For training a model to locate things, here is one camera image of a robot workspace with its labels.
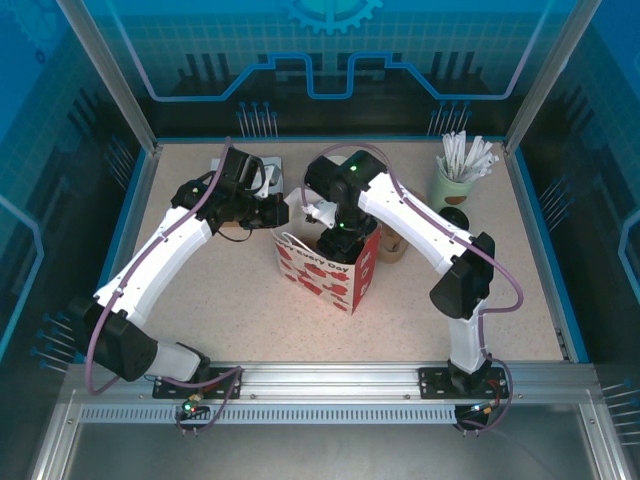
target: speckled countertop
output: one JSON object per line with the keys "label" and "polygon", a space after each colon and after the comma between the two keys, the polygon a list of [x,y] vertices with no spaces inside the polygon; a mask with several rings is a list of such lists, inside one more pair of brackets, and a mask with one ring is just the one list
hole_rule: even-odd
{"label": "speckled countertop", "polygon": [[[250,143],[241,149],[281,156],[285,195],[299,185],[304,168],[331,143]],[[440,142],[378,143],[400,181],[425,192],[435,174]],[[345,149],[348,155],[356,149]],[[137,248],[157,228],[176,189],[208,171],[221,144],[165,145],[153,183]],[[498,146],[496,154],[501,155]],[[504,161],[482,178],[463,210],[472,233],[489,233],[496,258],[525,292],[515,313],[488,316],[490,350],[505,360],[561,360],[562,356],[531,248]],[[229,235],[245,232],[231,228]],[[246,243],[215,236],[185,264],[156,303],[145,330],[179,341],[218,361],[433,361],[449,353],[447,323],[429,300],[438,275],[410,247],[394,265],[378,263],[373,283],[349,316],[280,276],[268,230]],[[513,303],[515,294],[496,273],[489,305]]]}

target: glass panel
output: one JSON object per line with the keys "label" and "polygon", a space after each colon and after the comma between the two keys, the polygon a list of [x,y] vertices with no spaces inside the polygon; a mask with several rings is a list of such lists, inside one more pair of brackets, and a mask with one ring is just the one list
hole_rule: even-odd
{"label": "glass panel", "polygon": [[94,292],[140,147],[55,2],[0,3],[0,44],[0,470],[25,478],[74,356],[56,313]]}
{"label": "glass panel", "polygon": [[574,0],[186,3],[87,2],[161,137],[503,135]]}
{"label": "glass panel", "polygon": [[[521,145],[531,193],[540,199],[587,352],[605,386],[625,378],[640,383],[638,18],[637,3],[603,0]],[[621,386],[618,393],[629,390]],[[616,413],[637,410],[632,396],[618,400]],[[637,413],[622,419],[631,425],[621,432],[637,430]]]}

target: black connector plate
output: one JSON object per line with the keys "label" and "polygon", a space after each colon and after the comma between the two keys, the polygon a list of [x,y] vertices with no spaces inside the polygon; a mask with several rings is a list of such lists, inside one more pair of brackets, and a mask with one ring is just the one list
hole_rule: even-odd
{"label": "black connector plate", "polygon": [[[216,378],[222,375],[225,372],[231,370],[230,368],[209,368],[209,378]],[[235,375],[230,375],[224,380],[222,380],[215,388],[208,390],[204,393],[205,399],[210,400],[222,400],[227,394],[227,390],[231,386],[231,382]],[[240,385],[233,388],[233,393],[231,400],[236,400],[240,398],[240,388],[242,387],[242,372],[240,372],[240,376],[238,377],[238,381]],[[168,382],[163,382],[162,380],[156,380],[153,386],[152,397],[159,400],[185,400],[189,397],[189,395],[193,395],[197,393],[198,390],[195,388],[182,388],[176,387]]]}
{"label": "black connector plate", "polygon": [[488,383],[495,380],[500,385],[500,399],[509,396],[509,388],[506,384],[504,370],[500,367],[491,367],[487,370],[483,383],[470,392],[468,396],[463,396],[451,383],[451,375],[447,367],[442,368],[419,368],[418,378],[420,380],[420,398],[422,400],[492,400],[496,398],[496,392]]}

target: green cup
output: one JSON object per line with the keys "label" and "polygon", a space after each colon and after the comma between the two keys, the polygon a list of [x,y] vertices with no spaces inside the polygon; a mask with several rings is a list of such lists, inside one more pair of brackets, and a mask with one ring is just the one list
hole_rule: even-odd
{"label": "green cup", "polygon": [[427,205],[435,212],[444,207],[455,207],[464,202],[475,182],[456,183],[449,180],[438,168],[427,192]]}

